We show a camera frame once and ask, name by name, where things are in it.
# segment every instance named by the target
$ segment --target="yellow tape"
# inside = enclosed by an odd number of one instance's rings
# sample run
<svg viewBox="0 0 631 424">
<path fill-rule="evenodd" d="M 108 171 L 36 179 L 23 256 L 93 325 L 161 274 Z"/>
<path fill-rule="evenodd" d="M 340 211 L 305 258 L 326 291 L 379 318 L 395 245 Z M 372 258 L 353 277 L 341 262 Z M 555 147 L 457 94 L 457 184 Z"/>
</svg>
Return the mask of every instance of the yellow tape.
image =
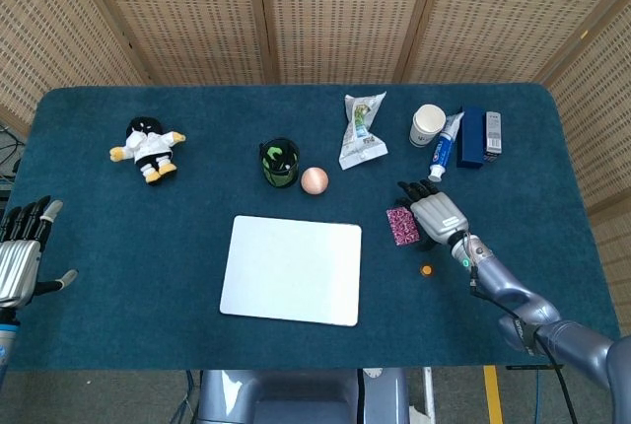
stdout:
<svg viewBox="0 0 631 424">
<path fill-rule="evenodd" d="M 489 406 L 489 423 L 502 424 L 502 404 L 500 390 L 497 386 L 497 370 L 493 365 L 484 366 L 484 386 L 486 387 L 486 402 Z"/>
</svg>

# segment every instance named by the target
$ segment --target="wicker screen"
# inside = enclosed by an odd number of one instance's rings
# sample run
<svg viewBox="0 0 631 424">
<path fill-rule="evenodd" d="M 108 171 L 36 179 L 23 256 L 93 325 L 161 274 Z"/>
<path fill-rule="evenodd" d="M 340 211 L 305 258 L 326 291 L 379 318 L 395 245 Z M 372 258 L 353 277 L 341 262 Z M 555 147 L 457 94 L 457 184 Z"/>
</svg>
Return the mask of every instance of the wicker screen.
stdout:
<svg viewBox="0 0 631 424">
<path fill-rule="evenodd" d="M 110 0 L 164 84 L 263 82 L 251 0 Z"/>
<path fill-rule="evenodd" d="M 552 84 L 588 207 L 631 186 L 631 4 Z"/>
<path fill-rule="evenodd" d="M 436 0 L 407 80 L 532 80 L 598 1 Z"/>
<path fill-rule="evenodd" d="M 281 82 L 391 82 L 414 3 L 272 0 Z"/>
<path fill-rule="evenodd" d="M 25 125 L 52 88 L 141 82 L 93 0 L 0 0 L 0 106 Z"/>
<path fill-rule="evenodd" d="M 623 333 L 631 333 L 631 213 L 593 227 L 613 305 Z"/>
</svg>

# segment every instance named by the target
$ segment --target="penguin plush toy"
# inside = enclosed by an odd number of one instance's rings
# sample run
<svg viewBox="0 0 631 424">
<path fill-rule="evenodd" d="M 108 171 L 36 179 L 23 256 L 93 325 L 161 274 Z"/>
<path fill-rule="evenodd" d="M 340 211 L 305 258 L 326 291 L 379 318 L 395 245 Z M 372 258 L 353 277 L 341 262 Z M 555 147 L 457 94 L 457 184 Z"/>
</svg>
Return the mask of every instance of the penguin plush toy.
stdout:
<svg viewBox="0 0 631 424">
<path fill-rule="evenodd" d="M 164 133 L 156 118 L 138 116 L 127 126 L 125 146 L 109 150 L 112 161 L 134 159 L 148 184 L 157 182 L 163 176 L 174 173 L 177 167 L 171 162 L 171 147 L 186 137 L 175 131 Z"/>
</svg>

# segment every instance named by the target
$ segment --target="teal felt surface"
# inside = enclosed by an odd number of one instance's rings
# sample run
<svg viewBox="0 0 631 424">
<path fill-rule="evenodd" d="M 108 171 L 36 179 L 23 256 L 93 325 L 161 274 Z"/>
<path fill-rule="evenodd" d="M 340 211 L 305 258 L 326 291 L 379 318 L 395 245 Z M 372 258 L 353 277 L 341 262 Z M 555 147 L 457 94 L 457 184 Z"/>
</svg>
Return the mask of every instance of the teal felt surface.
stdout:
<svg viewBox="0 0 631 424">
<path fill-rule="evenodd" d="M 343 98 L 387 90 L 371 131 L 388 155 L 342 172 Z M 422 104 L 502 114 L 503 154 L 480 170 L 453 153 L 440 189 L 525 284 L 565 318 L 615 337 L 605 286 L 552 98 L 533 84 L 74 88 L 40 102 L 11 205 L 64 201 L 40 279 L 79 277 L 40 298 L 23 323 L 14 369 L 250 369 L 523 363 L 496 328 L 500 312 L 468 294 L 446 248 L 397 247 L 386 211 L 396 182 L 425 177 L 435 143 L 408 141 Z M 113 163 L 136 115 L 187 136 L 176 177 L 144 184 Z M 286 136 L 301 170 L 320 166 L 322 196 L 270 186 L 258 144 Z M 233 219 L 254 215 L 363 229 L 359 323 L 339 327 L 219 313 Z M 435 274 L 424 278 L 429 262 Z"/>
</svg>

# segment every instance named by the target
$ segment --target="floor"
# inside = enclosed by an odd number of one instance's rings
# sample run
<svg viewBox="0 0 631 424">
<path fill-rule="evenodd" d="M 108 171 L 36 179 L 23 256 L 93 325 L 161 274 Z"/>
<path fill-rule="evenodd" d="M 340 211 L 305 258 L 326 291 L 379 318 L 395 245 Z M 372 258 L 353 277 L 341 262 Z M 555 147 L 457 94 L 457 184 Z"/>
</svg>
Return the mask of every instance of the floor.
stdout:
<svg viewBox="0 0 631 424">
<path fill-rule="evenodd" d="M 497 372 L 503 422 L 533 423 L 535 372 L 499 367 Z M 539 423 L 569 423 L 554 372 L 540 374 Z M 564 375 L 579 422 L 609 424 L 608 392 L 568 368 Z M 410 370 L 408 376 L 410 400 L 422 408 L 422 375 Z M 435 368 L 433 377 L 439 424 L 489 422 L 481 367 Z M 184 372 L 10 372 L 0 393 L 0 423 L 167 424 L 185 387 Z"/>
</svg>

